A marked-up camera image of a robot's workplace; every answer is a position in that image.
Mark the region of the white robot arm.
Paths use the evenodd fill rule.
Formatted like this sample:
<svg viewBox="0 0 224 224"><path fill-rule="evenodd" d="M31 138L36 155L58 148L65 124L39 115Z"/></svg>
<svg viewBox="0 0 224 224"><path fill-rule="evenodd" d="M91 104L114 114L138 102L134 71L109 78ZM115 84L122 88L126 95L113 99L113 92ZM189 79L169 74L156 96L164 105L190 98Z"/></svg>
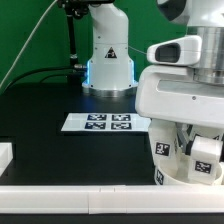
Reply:
<svg viewBox="0 0 224 224"><path fill-rule="evenodd" d="M136 89L135 108L143 117L224 131L224 0L155 1L187 32L150 46L151 65L139 80L128 55L126 15L111 3L91 5L93 55L84 89L101 96Z"/></svg>

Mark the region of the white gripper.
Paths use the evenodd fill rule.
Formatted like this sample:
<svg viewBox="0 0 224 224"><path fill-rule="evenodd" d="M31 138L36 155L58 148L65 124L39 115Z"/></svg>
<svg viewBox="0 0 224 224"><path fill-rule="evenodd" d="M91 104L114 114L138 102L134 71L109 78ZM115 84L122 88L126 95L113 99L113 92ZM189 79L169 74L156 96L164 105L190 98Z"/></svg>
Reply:
<svg viewBox="0 0 224 224"><path fill-rule="evenodd" d="M190 155L192 125L224 129L224 87L195 82L190 68L152 65L141 73L135 109L143 117L178 122L178 141Z"/></svg>

